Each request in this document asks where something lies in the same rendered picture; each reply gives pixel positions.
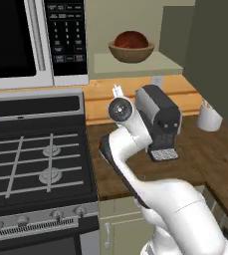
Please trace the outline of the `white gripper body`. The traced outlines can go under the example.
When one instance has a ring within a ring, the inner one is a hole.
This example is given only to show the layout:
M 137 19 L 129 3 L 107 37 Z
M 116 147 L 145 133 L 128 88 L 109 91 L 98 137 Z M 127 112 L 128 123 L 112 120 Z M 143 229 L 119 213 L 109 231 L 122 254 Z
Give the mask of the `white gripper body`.
M 119 98 L 123 96 L 123 91 L 120 85 L 114 85 L 113 94 L 115 98 Z

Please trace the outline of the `beige cabinet shelf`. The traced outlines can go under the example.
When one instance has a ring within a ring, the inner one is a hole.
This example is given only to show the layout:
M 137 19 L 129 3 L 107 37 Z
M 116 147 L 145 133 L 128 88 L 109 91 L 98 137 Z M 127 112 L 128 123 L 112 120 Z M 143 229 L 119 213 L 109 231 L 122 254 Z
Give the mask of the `beige cabinet shelf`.
M 91 56 L 91 79 L 116 79 L 181 75 L 183 68 L 160 52 L 153 52 L 145 61 L 138 64 L 122 63 L 111 53 Z

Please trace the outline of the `brown wooden bowl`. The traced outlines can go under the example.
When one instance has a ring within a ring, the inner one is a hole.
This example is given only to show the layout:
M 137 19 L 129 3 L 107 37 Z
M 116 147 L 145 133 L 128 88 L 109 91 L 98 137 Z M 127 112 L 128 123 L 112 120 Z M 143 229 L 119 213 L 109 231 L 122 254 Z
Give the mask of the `brown wooden bowl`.
M 154 45 L 149 43 L 145 48 L 121 48 L 114 45 L 114 42 L 109 42 L 109 49 L 112 55 L 122 63 L 137 64 L 145 61 L 153 52 Z

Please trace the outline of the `olive tall cabinet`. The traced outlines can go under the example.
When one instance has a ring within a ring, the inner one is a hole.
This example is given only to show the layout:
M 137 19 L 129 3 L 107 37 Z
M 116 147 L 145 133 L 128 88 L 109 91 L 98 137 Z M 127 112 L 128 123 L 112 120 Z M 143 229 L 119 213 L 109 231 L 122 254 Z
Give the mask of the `olive tall cabinet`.
M 228 124 L 228 0 L 163 0 L 159 52 Z

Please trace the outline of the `black and silver coffee machine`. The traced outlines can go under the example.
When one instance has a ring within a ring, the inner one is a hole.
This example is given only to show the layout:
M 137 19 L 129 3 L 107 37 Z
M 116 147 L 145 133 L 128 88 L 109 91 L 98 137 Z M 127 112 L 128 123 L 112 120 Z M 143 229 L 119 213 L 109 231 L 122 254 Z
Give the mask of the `black and silver coffee machine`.
M 178 159 L 174 144 L 181 129 L 180 108 L 155 85 L 143 86 L 135 92 L 135 106 L 152 135 L 152 143 L 146 148 L 151 160 Z

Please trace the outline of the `stainless steel microwave oven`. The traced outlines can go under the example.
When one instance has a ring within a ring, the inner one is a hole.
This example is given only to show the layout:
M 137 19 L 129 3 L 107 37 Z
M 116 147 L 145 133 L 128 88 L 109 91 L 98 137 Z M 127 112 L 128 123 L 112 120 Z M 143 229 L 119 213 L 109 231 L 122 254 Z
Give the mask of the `stainless steel microwave oven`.
M 0 0 L 0 90 L 89 82 L 85 0 L 35 0 L 46 71 L 39 71 L 26 0 Z

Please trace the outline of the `white utensil pot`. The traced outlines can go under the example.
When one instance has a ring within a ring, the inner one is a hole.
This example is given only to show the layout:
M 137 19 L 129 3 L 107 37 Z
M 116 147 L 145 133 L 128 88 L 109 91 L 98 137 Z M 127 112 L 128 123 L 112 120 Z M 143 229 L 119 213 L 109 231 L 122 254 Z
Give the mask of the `white utensil pot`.
M 223 118 L 205 100 L 202 101 L 197 126 L 205 131 L 218 131 Z

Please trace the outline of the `black gas stove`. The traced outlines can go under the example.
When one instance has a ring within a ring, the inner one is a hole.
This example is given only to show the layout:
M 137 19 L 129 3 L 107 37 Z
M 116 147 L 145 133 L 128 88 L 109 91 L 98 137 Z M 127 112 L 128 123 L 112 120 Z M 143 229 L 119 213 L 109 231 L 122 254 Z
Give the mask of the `black gas stove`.
M 81 205 L 84 217 L 74 212 Z M 55 220 L 56 209 L 63 218 L 77 217 L 79 226 L 0 240 L 0 255 L 100 255 L 84 95 L 79 89 L 0 93 L 3 228 L 18 226 L 22 215 L 28 224 Z

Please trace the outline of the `beige drawer front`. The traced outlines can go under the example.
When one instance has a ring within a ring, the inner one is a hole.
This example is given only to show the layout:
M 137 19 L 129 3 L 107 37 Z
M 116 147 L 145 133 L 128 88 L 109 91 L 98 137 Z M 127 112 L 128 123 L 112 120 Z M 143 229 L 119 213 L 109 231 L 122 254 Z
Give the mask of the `beige drawer front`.
M 138 211 L 139 208 L 134 203 L 132 196 L 100 202 L 100 217 L 116 216 Z

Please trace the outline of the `beige cupboard door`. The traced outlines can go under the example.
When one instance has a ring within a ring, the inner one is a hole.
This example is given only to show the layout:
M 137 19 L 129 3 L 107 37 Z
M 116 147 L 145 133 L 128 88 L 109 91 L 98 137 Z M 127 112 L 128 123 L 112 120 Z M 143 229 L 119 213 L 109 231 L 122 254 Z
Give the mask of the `beige cupboard door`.
M 111 224 L 111 248 L 105 242 L 105 223 Z M 101 255 L 139 255 L 143 246 L 150 240 L 153 226 L 146 223 L 140 212 L 102 217 L 100 219 Z

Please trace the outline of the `white wall outlet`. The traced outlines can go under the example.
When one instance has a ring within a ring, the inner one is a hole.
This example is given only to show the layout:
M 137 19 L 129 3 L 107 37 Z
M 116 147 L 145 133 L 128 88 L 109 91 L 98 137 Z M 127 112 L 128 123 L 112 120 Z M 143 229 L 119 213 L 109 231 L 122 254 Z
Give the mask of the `white wall outlet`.
M 162 89 L 163 88 L 163 76 L 153 76 L 151 78 L 151 83 Z

